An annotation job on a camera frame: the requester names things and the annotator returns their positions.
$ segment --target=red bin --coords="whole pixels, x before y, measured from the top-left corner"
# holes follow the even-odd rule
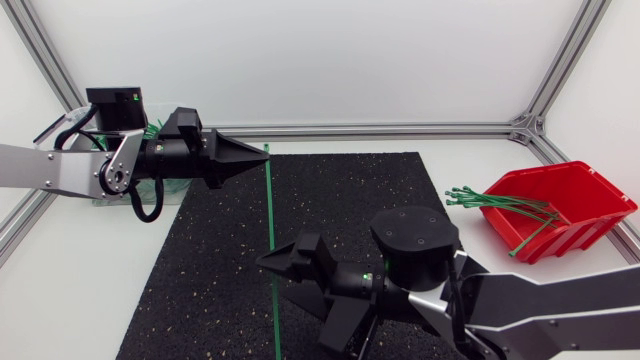
[[[555,229],[547,226],[516,254],[518,260],[529,264],[545,256],[562,256],[572,249],[586,250],[638,209],[607,179],[580,161],[509,172],[485,193],[546,201],[566,221],[557,222]],[[542,225],[508,210],[480,209],[510,250]]]

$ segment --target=white backdrop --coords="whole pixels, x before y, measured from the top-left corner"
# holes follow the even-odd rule
[[[64,109],[4,9],[0,9],[0,54],[0,143],[31,147],[32,140],[62,115]],[[0,188],[0,221],[27,191]]]
[[[611,2],[548,114],[549,137],[640,204],[640,1]],[[640,227],[640,213],[630,216]]]
[[[32,0],[77,85],[215,124],[508,121],[581,0]]]

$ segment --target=cable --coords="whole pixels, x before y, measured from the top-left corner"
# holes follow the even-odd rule
[[[144,209],[142,208],[142,201],[140,200],[140,195],[138,194],[138,190],[136,189],[136,182],[132,182],[129,187],[129,194],[131,195],[131,206],[133,207],[133,212],[136,213],[138,219],[149,223],[154,221],[160,216],[162,212],[162,203],[164,202],[164,183],[162,182],[162,178],[160,176],[156,177],[156,206],[153,208],[151,214],[147,215],[144,213]]]
[[[540,234],[547,226],[557,229],[554,221],[567,223],[558,211],[554,210],[546,201],[528,199],[521,196],[499,196],[489,194],[479,194],[471,190],[468,186],[462,189],[454,187],[451,191],[446,191],[445,195],[451,196],[453,200],[447,200],[447,205],[462,205],[465,208],[473,207],[494,207],[511,212],[515,212],[533,220],[541,222],[543,225],[533,234],[525,239],[518,247],[509,252],[509,256],[516,256],[533,238]]]
[[[471,341],[467,337],[465,330],[465,314],[464,306],[462,305],[462,295],[460,295],[460,288],[458,287],[458,274],[456,272],[455,260],[452,255],[447,260],[449,268],[449,285],[451,288],[451,296],[453,297],[453,307],[451,311],[451,331],[453,332],[453,342],[456,345],[456,349],[460,351],[464,356],[469,359],[478,359],[479,354],[473,350]]]
[[[98,150],[100,151],[105,151],[104,147],[102,147],[102,144],[100,144],[100,142],[98,141],[98,139],[96,139],[95,137],[93,137],[93,135],[87,133],[84,130],[78,130],[78,134],[86,137],[87,139],[91,140],[91,142],[98,148]]]
[[[82,127],[85,126],[97,112],[98,112],[98,107],[92,104],[91,107],[89,108],[89,111],[87,111],[87,113],[84,114],[84,116],[77,123],[75,123],[71,128],[58,134],[58,137],[56,137],[56,141],[53,148],[56,150],[62,150],[64,143],[67,142],[67,140],[73,134],[80,131]]]

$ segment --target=black rubber mat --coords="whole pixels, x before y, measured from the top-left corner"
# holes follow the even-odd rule
[[[301,230],[318,231],[338,261],[382,263],[369,222],[383,209],[444,207],[418,153],[276,156],[272,159],[276,245]],[[288,280],[283,286],[295,286]],[[284,299],[280,333],[287,359],[327,359],[316,345],[321,323]],[[444,341],[419,326],[385,322],[369,359],[457,359]]]
[[[337,260],[381,262],[368,223],[402,205],[444,208],[417,153],[272,156],[276,245],[320,231]],[[211,191],[194,181],[120,348],[121,359],[274,359],[269,248],[258,168]],[[280,286],[289,286],[280,281]],[[325,359],[321,323],[279,300],[283,359]],[[460,358],[419,327],[385,322],[369,359]]]

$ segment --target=green wire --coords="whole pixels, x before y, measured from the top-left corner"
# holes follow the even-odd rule
[[[523,241],[520,245],[518,245],[517,248],[513,249],[512,251],[509,252],[509,256],[514,257],[518,254],[518,252],[520,250],[522,250],[523,247],[525,247],[529,241],[531,241],[534,237],[536,237],[538,234],[540,234],[540,232],[542,230],[544,230],[544,228],[546,228],[547,226],[549,226],[549,224],[551,224],[551,221],[553,221],[553,219],[549,219],[547,220],[547,222],[545,222],[544,224],[542,224],[542,226],[540,226],[538,228],[538,230],[534,231],[533,234],[529,235],[529,237]]]
[[[494,207],[511,212],[515,212],[531,219],[539,221],[542,226],[538,228],[533,234],[525,239],[517,248],[509,252],[509,256],[516,256],[518,252],[524,248],[534,237],[536,237],[544,228],[551,226],[558,228],[553,224],[554,221],[566,221],[560,217],[560,213],[557,211],[548,211],[545,208],[550,204],[546,201],[528,199],[521,196],[500,196],[500,195],[488,195],[478,194],[471,190],[468,186],[463,186],[462,189],[454,187],[451,191],[446,191],[445,195],[451,196],[453,200],[447,200],[447,205],[462,205],[465,208],[473,207]]]
[[[269,144],[264,144],[264,151],[269,152]],[[269,210],[269,250],[276,248],[276,232],[273,222],[273,193],[271,191],[271,163],[265,163],[267,177],[267,208]],[[280,350],[280,315],[278,313],[278,277],[271,274],[271,297],[273,299],[273,333],[275,337],[276,360],[282,360]]]

